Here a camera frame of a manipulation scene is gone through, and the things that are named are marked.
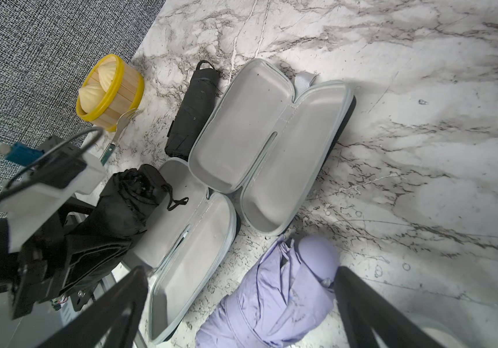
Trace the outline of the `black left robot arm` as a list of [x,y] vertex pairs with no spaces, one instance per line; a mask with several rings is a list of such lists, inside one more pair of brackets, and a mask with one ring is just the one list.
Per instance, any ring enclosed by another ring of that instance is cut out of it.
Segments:
[[73,216],[56,213],[11,252],[8,220],[0,219],[0,293],[7,293],[12,319],[27,316],[36,304],[58,307],[65,299],[79,307],[96,282],[97,244]]

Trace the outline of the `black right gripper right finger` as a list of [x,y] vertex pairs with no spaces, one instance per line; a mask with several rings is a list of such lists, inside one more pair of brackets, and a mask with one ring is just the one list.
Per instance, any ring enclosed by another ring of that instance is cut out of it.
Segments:
[[351,347],[440,347],[350,268],[337,269],[334,291]]

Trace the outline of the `lilac umbrella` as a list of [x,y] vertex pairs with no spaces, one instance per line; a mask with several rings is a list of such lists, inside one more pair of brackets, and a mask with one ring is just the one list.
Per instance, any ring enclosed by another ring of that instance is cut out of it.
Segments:
[[318,327],[334,307],[340,265],[321,236],[280,236],[224,297],[195,336],[197,347],[288,347]]

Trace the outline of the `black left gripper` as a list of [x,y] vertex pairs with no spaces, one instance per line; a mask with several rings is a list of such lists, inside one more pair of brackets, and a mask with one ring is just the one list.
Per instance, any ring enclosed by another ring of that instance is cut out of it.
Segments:
[[68,299],[76,311],[97,284],[95,236],[79,230],[94,209],[60,208],[21,246],[9,291],[10,317],[30,314],[37,303]]

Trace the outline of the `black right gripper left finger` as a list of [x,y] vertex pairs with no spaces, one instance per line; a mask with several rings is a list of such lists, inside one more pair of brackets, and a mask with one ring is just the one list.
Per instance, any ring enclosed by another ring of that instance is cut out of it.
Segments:
[[148,296],[142,267],[130,271],[69,325],[41,347],[132,347]]

